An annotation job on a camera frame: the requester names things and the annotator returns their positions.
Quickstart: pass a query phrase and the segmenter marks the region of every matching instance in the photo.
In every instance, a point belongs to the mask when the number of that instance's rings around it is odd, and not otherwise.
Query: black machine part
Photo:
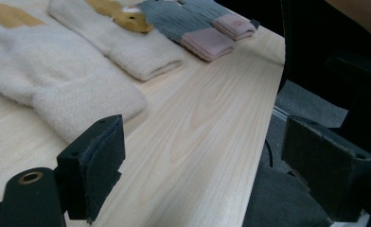
[[[371,215],[371,153],[317,122],[289,116],[282,159],[335,221]]]
[[[122,116],[98,120],[58,155],[54,170],[32,168],[8,181],[0,227],[65,226],[66,211],[70,219],[95,221],[124,159]]]

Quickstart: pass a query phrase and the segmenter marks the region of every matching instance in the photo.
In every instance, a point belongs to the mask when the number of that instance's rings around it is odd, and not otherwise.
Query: hole
[[[44,174],[42,172],[29,172],[23,176],[21,176],[20,179],[18,179],[19,184],[29,184],[37,182],[39,179],[42,178]]]

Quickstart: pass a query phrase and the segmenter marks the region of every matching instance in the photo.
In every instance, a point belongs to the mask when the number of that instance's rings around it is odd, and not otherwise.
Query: wood grain
[[[38,11],[47,4],[0,2]],[[242,225],[283,70],[284,40],[260,27],[210,63],[186,54],[178,69],[148,82],[132,80],[149,107],[125,125],[122,177],[93,226]],[[55,167],[65,146],[30,107],[0,96],[0,200],[9,178],[35,166]]]

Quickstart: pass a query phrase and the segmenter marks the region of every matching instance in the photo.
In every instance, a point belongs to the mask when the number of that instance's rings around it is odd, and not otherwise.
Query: textile product
[[[0,26],[0,94],[32,106],[71,143],[101,118],[127,121],[147,101],[126,75],[75,32],[46,15],[38,26]]]
[[[147,0],[137,6],[146,14],[147,20],[169,39],[206,61],[228,54],[235,47],[233,40],[175,1]]]
[[[184,61],[182,49],[158,30],[148,34],[126,30],[85,0],[51,0],[47,12],[137,79],[152,79]]]
[[[249,20],[231,13],[214,0],[177,0],[183,8],[210,23],[218,31],[237,41],[252,36],[256,28]]]

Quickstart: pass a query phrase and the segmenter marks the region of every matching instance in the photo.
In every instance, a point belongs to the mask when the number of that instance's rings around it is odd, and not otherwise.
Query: white glove
[[[147,101],[126,75],[75,32],[44,25],[0,26],[0,93],[32,106],[71,143],[101,118],[141,113]]]
[[[148,34],[126,30],[85,0],[51,0],[47,12],[137,79],[152,79],[184,61],[181,47],[157,29]]]

